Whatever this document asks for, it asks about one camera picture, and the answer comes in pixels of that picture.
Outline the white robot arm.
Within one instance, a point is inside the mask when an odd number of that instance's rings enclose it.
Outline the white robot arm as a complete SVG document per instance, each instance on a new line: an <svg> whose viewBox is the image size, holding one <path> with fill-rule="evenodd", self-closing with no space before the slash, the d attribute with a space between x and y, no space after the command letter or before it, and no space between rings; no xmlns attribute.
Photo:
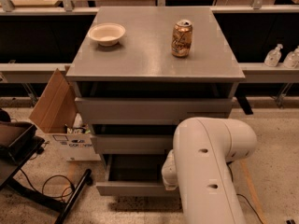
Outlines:
<svg viewBox="0 0 299 224"><path fill-rule="evenodd" d="M246 224L227 164L252 155L257 136L237 119L190 118L177 126L162 168L178 189L186 224Z"/></svg>

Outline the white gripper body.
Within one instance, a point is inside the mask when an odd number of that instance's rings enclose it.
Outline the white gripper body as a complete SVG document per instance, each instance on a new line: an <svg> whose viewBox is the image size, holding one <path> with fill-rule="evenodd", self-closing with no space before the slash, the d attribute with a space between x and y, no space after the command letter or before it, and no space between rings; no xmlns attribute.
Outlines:
<svg viewBox="0 0 299 224"><path fill-rule="evenodd" d="M178 176L173 149L169 151L161 173L165 189L175 190L178 187Z"/></svg>

